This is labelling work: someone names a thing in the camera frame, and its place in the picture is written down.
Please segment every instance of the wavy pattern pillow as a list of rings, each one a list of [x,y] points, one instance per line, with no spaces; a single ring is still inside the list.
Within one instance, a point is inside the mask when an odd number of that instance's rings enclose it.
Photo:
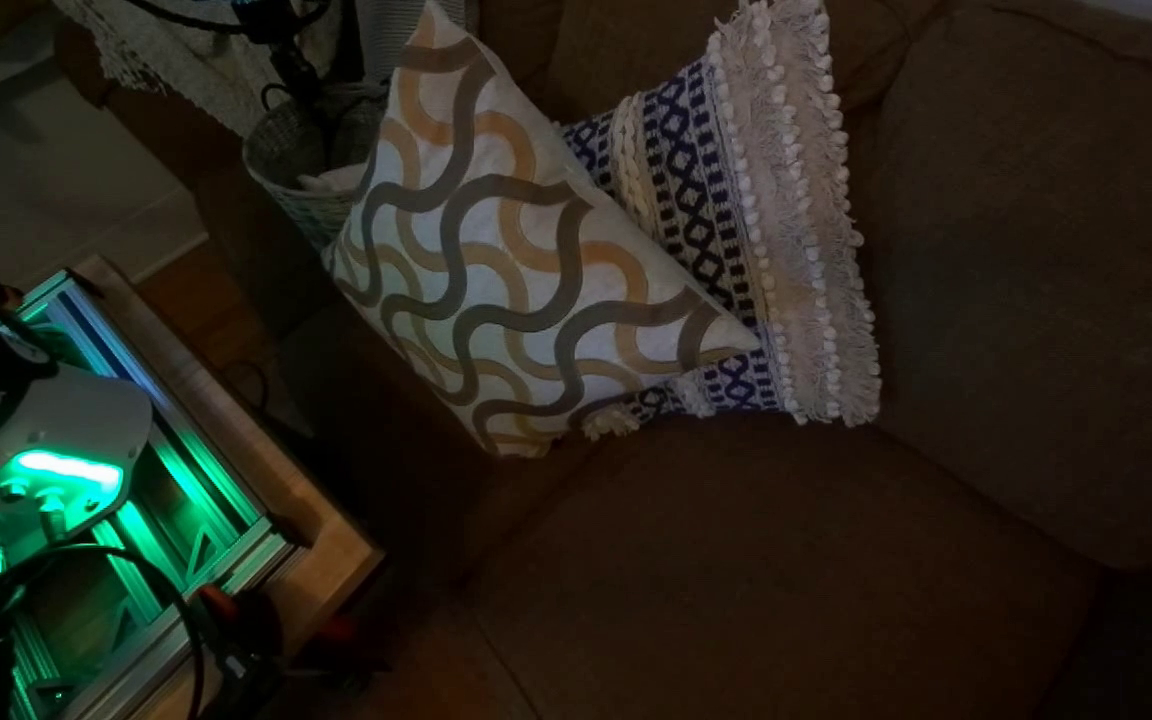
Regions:
[[[642,391],[642,420],[878,414],[882,363],[827,68],[821,0],[746,3],[698,63],[564,127],[592,180],[764,339],[762,352]]]
[[[498,454],[541,454],[579,411],[757,346],[433,3],[325,262]]]

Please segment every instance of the white lace pillow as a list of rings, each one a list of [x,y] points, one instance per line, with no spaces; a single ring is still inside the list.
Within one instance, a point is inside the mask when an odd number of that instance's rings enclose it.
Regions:
[[[590,409],[757,346],[433,3],[325,262],[498,454],[543,454]]]
[[[632,414],[878,414],[882,363],[821,0],[740,3],[698,63],[564,138],[764,339],[642,391]]]

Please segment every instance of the couch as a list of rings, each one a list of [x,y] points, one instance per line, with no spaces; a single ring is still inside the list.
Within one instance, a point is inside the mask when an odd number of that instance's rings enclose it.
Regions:
[[[479,36],[579,121],[730,13],[479,0]],[[439,588],[457,651],[425,673],[486,668],[459,715],[1152,715],[1152,25],[1071,0],[827,13],[882,420],[655,420],[550,459],[490,459],[239,138],[112,88],[66,28],[66,72],[193,187],[275,334],[321,479]]]

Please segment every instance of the blue and white pillow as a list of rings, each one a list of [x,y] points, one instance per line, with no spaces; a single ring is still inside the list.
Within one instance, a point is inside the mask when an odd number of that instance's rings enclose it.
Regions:
[[[604,409],[592,434],[672,411],[878,414],[882,363],[821,0],[746,3],[698,63],[570,122],[564,138],[764,339]]]

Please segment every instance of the throw pillow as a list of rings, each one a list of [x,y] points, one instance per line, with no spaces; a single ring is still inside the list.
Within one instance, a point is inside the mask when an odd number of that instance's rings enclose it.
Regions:
[[[498,454],[543,454],[590,409],[757,346],[438,3],[325,262]]]
[[[821,0],[757,0],[698,63],[564,127],[618,197],[764,346],[632,400],[863,423],[882,363],[850,208],[850,135]]]

